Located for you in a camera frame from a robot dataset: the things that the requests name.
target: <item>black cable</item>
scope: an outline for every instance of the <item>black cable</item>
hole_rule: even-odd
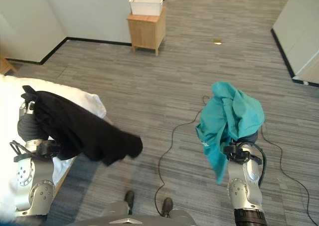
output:
[[[37,159],[37,160],[42,160],[42,161],[46,161],[46,160],[47,160],[47,158],[36,155],[35,153],[31,152],[31,151],[28,150],[25,146],[19,144],[19,143],[18,143],[17,141],[15,141],[15,140],[12,140],[12,142],[10,142],[10,146],[13,148],[12,145],[14,145],[19,152],[20,152],[20,150],[19,150],[18,148],[21,148],[23,151],[25,151],[25,152],[26,152],[28,155],[30,155],[32,158],[35,158],[35,159]]]
[[[279,164],[279,166],[280,166],[281,172],[282,172],[285,176],[287,176],[289,179],[291,179],[291,180],[297,182],[298,184],[300,184],[300,185],[306,190],[307,196],[308,196],[308,201],[307,201],[307,215],[308,215],[309,219],[310,219],[316,226],[318,226],[318,224],[313,220],[313,218],[311,218],[311,216],[310,216],[310,214],[309,214],[310,194],[309,194],[308,189],[307,189],[299,180],[296,180],[295,178],[293,178],[293,177],[287,175],[287,174],[284,172],[284,170],[283,170],[283,167],[282,167],[283,148],[281,148],[279,145],[276,145],[276,144],[270,142],[269,140],[267,140],[267,139],[265,138],[264,133],[263,133],[263,127],[261,127],[261,135],[262,135],[263,139],[264,139],[266,142],[268,142],[269,144],[274,145],[274,146],[276,146],[278,149],[280,149],[280,164]]]
[[[253,145],[257,150],[259,150],[259,152],[263,156],[263,170],[261,172],[261,176],[260,176],[259,181],[258,181],[258,186],[261,187],[263,180],[264,180],[265,170],[266,170],[266,166],[267,166],[267,157],[266,157],[262,148],[260,148],[255,143],[250,143],[250,144]]]
[[[208,98],[208,99],[209,99],[209,96],[204,95],[203,98],[202,98],[203,104],[206,105],[207,102],[204,101],[204,98]],[[191,122],[183,123],[183,124],[180,124],[180,125],[175,126],[175,128],[174,128],[174,129],[172,130],[172,132],[171,132],[171,143],[170,143],[170,147],[169,147],[168,150],[166,150],[166,151],[164,152],[164,154],[162,154],[162,156],[161,156],[160,159],[159,159],[159,162],[158,162],[158,173],[159,173],[159,178],[160,178],[160,180],[161,180],[161,182],[162,182],[162,185],[158,188],[158,190],[156,190],[156,193],[155,193],[155,195],[154,195],[154,203],[155,203],[156,210],[158,211],[158,214],[159,214],[160,216],[163,216],[163,215],[161,214],[161,212],[159,211],[159,208],[158,208],[158,206],[157,206],[156,196],[157,196],[158,192],[161,190],[161,188],[163,188],[163,187],[165,186],[165,182],[164,182],[164,180],[163,180],[163,178],[162,178],[162,176],[161,176],[161,173],[160,173],[160,162],[161,162],[161,160],[163,159],[163,157],[164,157],[164,156],[172,149],[172,147],[173,147],[173,138],[174,138],[174,133],[175,133],[176,129],[179,128],[180,126],[190,125],[190,124],[194,123],[194,122],[196,121],[198,115],[201,113],[201,111],[202,111],[202,109],[197,112],[195,118],[194,118]]]

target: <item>black baseboard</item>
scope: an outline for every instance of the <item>black baseboard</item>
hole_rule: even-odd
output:
[[[67,39],[68,40],[79,40],[79,41],[87,41],[87,42],[95,42],[95,43],[112,44],[112,45],[132,46],[131,43],[118,42],[118,41],[109,41],[109,40],[94,40],[94,39],[77,38],[77,37],[67,37]]]
[[[284,63],[285,63],[285,65],[286,65],[286,68],[287,68],[287,70],[288,70],[288,72],[289,72],[289,75],[290,75],[292,81],[293,81],[294,83],[298,83],[298,84],[312,85],[312,86],[319,87],[319,84],[317,84],[317,83],[312,83],[312,82],[307,82],[307,83],[306,83],[306,82],[304,82],[304,81],[302,81],[302,80],[295,80],[295,79],[293,79],[293,77],[295,76],[295,73],[294,73],[293,69],[291,68],[291,65],[290,65],[290,63],[289,63],[289,61],[288,61],[288,59],[287,59],[287,57],[286,57],[286,54],[285,54],[285,52],[284,52],[284,50],[283,50],[283,48],[282,48],[282,46],[281,46],[281,44],[280,44],[280,42],[279,42],[279,40],[278,40],[278,37],[277,37],[277,35],[276,35],[274,29],[271,29],[271,34],[273,35],[273,38],[274,38],[274,40],[275,40],[275,42],[276,42],[276,45],[277,45],[277,47],[278,47],[278,49],[279,49],[279,52],[280,52],[282,58],[283,58],[283,60],[284,60]]]
[[[31,61],[31,60],[18,60],[18,59],[11,59],[11,58],[6,58],[6,59],[11,60],[11,61],[16,61],[16,62],[43,65],[67,40],[78,40],[78,41],[87,41],[87,42],[95,42],[95,43],[132,46],[131,43],[125,43],[125,42],[108,41],[108,40],[94,40],[94,39],[77,38],[77,37],[66,37],[56,47],[54,47],[40,62]]]

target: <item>white wall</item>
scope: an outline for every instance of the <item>white wall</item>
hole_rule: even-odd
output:
[[[47,0],[0,0],[0,54],[40,62],[66,33]]]
[[[319,84],[319,50],[293,79]]]
[[[131,42],[129,0],[49,0],[70,37]]]
[[[319,50],[319,0],[288,0],[273,26],[295,74]]]

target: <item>white bed sheet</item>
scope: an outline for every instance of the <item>white bed sheet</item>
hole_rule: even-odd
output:
[[[9,146],[9,142],[16,140],[23,145],[25,144],[17,133],[19,107],[23,103],[21,98],[21,94],[24,93],[23,85],[30,85],[34,90],[44,90],[61,95],[100,118],[106,116],[106,109],[96,94],[40,79],[16,78],[0,74],[0,220],[5,221],[14,219],[16,209],[14,192],[17,183],[15,178],[16,169],[13,162],[16,154]],[[67,171],[72,159],[62,161],[55,157],[53,162],[53,181],[57,184]]]

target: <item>gray carpet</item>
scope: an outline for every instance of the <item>gray carpet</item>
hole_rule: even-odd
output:
[[[307,186],[310,213],[319,222],[319,91],[291,81],[270,33],[286,1],[165,0],[166,38],[158,57],[150,50],[133,54],[129,46],[68,41],[42,66],[15,64],[19,77],[98,94],[109,118],[144,143],[137,159],[110,167],[77,159],[48,225],[99,216],[107,202],[121,200],[129,189],[136,192],[134,213],[155,215],[158,159],[172,129],[193,119],[216,81],[228,81],[262,103],[266,136],[283,147],[283,168]],[[213,38],[224,44],[214,45]],[[216,184],[194,127],[177,131],[162,162],[166,187],[158,204],[172,197],[200,226],[232,226],[228,176]],[[268,157],[262,186],[268,224],[311,226],[306,192],[280,172],[280,151],[261,138],[258,144]]]

